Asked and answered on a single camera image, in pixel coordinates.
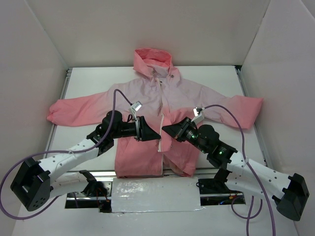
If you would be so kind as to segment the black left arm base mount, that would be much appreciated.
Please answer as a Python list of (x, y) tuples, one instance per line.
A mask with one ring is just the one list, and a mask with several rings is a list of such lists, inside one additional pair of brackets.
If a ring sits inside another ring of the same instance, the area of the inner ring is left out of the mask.
[(82, 174), (88, 182), (87, 186), (81, 192), (82, 194), (84, 194), (87, 197), (96, 197), (96, 196), (107, 197), (108, 190), (104, 186), (103, 182), (97, 181), (96, 178), (87, 170), (79, 171), (79, 173)]

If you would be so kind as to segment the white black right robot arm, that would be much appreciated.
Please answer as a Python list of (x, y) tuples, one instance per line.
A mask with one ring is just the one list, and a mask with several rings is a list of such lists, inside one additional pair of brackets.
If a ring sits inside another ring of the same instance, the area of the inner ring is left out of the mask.
[(185, 118), (162, 129), (174, 140), (188, 142), (207, 155), (209, 163), (218, 168), (214, 180), (217, 191), (230, 189), (267, 198), (281, 215), (300, 221), (310, 195), (301, 175), (290, 176), (244, 158), (237, 149), (222, 142), (209, 124), (196, 127), (190, 118)]

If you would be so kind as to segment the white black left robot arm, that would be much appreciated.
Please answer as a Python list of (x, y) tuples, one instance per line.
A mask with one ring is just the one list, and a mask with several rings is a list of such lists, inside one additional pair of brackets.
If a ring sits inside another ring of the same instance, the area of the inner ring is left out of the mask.
[(10, 188), (27, 211), (35, 211), (50, 198), (70, 192), (91, 196), (97, 186), (93, 175), (86, 170), (73, 175), (67, 172), (107, 152), (115, 139), (125, 137), (143, 142), (160, 139), (143, 116), (125, 122), (119, 111), (109, 111), (92, 133), (70, 149), (54, 151), (51, 157), (38, 161), (33, 157), (26, 158)]

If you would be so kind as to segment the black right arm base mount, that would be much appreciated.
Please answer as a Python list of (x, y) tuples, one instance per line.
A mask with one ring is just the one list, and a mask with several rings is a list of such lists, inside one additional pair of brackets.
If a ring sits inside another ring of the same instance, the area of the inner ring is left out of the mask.
[(196, 183), (200, 194), (231, 194), (235, 193), (226, 186), (230, 171), (219, 169), (214, 178), (200, 178)]

